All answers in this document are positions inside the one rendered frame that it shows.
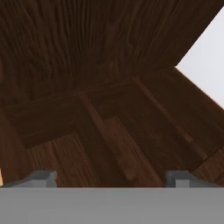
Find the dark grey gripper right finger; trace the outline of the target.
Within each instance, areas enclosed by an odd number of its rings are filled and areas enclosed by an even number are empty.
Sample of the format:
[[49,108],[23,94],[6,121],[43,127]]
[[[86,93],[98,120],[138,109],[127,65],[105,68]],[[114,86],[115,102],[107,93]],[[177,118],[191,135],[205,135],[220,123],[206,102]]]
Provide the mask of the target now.
[[202,179],[196,178],[189,171],[168,171],[165,174],[166,187],[174,188],[197,188],[197,187],[220,187]]

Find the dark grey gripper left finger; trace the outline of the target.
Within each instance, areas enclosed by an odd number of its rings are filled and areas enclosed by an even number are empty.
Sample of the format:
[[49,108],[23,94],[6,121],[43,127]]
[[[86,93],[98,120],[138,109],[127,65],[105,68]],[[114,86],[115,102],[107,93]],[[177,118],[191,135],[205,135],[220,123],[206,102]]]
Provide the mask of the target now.
[[16,180],[12,183],[3,184],[6,187],[56,187],[57,172],[56,171],[34,171],[27,177]]

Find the dark wooden cabinet door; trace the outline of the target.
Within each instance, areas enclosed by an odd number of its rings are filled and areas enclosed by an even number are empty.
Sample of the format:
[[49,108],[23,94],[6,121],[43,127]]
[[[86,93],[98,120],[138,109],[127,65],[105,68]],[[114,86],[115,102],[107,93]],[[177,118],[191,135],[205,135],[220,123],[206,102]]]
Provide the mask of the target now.
[[140,186],[162,186],[168,171],[191,171],[206,152],[135,80],[89,89],[81,100]]
[[176,68],[139,80],[207,155],[224,146],[224,110]]
[[53,169],[60,186],[125,187],[129,181],[93,118],[75,94],[56,95],[3,112],[34,169]]

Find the dark wooden drawer front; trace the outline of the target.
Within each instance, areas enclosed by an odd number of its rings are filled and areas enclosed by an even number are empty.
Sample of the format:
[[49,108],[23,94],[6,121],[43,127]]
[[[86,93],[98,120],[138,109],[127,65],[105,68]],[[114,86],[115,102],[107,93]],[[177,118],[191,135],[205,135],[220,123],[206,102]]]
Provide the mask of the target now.
[[224,146],[192,171],[199,179],[224,186]]

